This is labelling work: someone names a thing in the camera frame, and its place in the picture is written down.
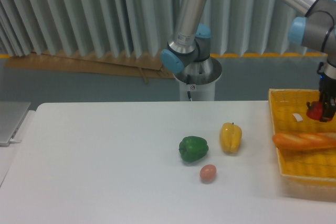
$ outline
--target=robotic arm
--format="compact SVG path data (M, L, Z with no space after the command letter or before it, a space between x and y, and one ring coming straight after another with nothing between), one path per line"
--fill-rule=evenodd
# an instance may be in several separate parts
M283 0L303 14L294 19L288 39L328 54L319 64L321 122L332 119L336 97L336 0ZM163 64L186 84L208 84L219 79L222 68L210 55L210 29L200 24L206 0L182 0L174 34L161 53Z

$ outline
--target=blue joint cap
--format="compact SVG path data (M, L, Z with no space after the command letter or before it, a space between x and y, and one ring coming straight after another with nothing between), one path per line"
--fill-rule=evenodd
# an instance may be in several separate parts
M305 35L306 18L296 17L288 31L288 40L290 42L302 45L303 37Z
M170 52L169 50L163 49L160 58L163 65L173 73L179 73L183 71L183 63L174 53Z
M199 39L210 39L211 38L210 27L204 24L199 24L195 37Z

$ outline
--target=cardboard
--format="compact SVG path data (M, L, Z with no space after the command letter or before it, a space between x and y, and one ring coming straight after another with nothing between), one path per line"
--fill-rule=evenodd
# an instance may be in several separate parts
M118 64L123 66L130 67L138 67L138 68L146 68L146 69L154 69L160 70L162 68L162 62L160 59L161 49L156 53L155 57L152 57L149 52L144 52L140 58L135 57L135 53L133 52L131 57L126 56L125 50L123 50L118 57L114 57L110 51L108 51L103 57L97 57L94 51L88 53L86 56L81 56L79 50L77 50L74 54L67 56L63 50L60 50L56 56L70 59L79 59L79 60L88 60L88 61L97 61L111 64ZM50 55L51 53L46 50L43 55Z
M159 70L144 69L139 67L122 66L113 63L103 63L89 60L56 57L49 55L30 54L22 57L11 57L5 67L38 69L65 72L103 73L119 76L136 76L146 78L174 78L172 73L165 68Z

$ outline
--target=yellow stripe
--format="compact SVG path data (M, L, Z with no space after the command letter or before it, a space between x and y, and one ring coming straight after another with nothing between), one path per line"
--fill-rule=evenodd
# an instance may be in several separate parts
M210 54L211 57L214 58L237 58L239 57L238 54L223 54L223 55L218 55L218 54ZM246 53L243 54L242 57L300 57L300 56L307 56L307 57L320 57L324 56L324 54L320 52L308 52L305 55L298 54L297 52L285 52L284 54L280 55L275 52L266 52L262 55L260 54L254 54L254 53Z

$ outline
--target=green bell pepper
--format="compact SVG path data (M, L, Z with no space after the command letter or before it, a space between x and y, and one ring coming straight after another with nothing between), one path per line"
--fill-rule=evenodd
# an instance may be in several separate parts
M187 136L183 138L179 145L182 160L194 162L204 157L209 150L207 141L198 136Z

